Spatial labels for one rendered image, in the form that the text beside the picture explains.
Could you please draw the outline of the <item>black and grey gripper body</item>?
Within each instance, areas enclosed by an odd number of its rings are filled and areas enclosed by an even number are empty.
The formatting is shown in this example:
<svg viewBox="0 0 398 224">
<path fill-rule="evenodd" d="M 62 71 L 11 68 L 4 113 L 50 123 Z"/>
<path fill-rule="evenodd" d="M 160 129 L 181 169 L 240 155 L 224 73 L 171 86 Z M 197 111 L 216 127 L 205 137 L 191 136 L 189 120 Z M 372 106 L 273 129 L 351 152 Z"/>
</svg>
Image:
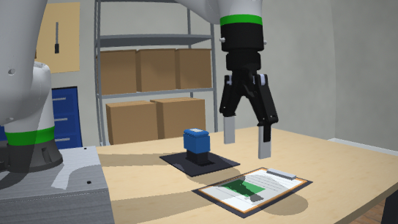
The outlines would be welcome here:
<svg viewBox="0 0 398 224">
<path fill-rule="evenodd" d="M 249 92 L 255 91 L 253 76 L 257 74 L 257 70 L 261 69 L 259 53 L 253 53 L 252 51 L 227 53 L 226 68 L 232 71 L 231 81 L 238 80 L 238 85 L 235 90 L 238 96 L 245 96 L 242 89 L 239 87 L 239 80 L 244 80 Z"/>
</svg>

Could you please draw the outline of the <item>blue self-inking stamp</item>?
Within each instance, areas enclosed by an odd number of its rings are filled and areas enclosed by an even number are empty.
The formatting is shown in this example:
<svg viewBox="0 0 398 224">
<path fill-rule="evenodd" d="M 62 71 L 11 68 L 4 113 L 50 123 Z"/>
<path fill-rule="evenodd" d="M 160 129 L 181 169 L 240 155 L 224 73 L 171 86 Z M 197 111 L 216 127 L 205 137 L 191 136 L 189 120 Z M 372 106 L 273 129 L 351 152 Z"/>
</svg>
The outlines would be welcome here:
<svg viewBox="0 0 398 224">
<path fill-rule="evenodd" d="M 185 159 L 199 165 L 209 163 L 208 152 L 210 152 L 209 132 L 198 128 L 184 130 L 184 148 L 187 150 Z"/>
</svg>

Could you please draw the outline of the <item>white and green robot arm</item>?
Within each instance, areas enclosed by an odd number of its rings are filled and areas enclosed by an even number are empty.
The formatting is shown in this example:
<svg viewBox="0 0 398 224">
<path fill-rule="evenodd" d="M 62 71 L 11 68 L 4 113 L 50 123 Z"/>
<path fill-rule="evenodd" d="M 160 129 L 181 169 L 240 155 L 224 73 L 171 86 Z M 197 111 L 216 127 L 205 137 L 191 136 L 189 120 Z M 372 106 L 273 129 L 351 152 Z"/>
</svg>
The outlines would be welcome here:
<svg viewBox="0 0 398 224">
<path fill-rule="evenodd" d="M 174 1 L 220 25 L 222 51 L 264 50 L 263 0 Z M 0 141 L 0 171 L 33 173 L 63 162 L 54 138 L 50 68 L 34 61 L 47 2 L 0 0 L 0 125 L 7 137 Z"/>
</svg>

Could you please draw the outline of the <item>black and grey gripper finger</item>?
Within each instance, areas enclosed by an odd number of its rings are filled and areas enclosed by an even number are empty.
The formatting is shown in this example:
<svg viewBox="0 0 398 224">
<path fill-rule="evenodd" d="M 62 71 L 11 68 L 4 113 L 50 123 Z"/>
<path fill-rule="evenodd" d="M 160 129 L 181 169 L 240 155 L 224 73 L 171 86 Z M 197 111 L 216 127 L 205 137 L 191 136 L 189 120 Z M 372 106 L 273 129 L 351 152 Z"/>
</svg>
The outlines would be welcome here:
<svg viewBox="0 0 398 224">
<path fill-rule="evenodd" d="M 249 92 L 244 80 L 239 86 L 245 97 L 249 99 L 258 123 L 258 159 L 271 157 L 271 125 L 279 121 L 274 101 L 269 89 L 267 74 L 253 76 L 255 91 Z M 272 116 L 272 117 L 271 117 Z"/>
<path fill-rule="evenodd" d="M 219 112 L 224 116 L 224 144 L 235 143 L 235 111 L 242 97 L 242 95 L 238 96 L 235 91 L 238 80 L 231 82 L 231 76 L 225 75 L 225 85 L 219 107 Z"/>
</svg>

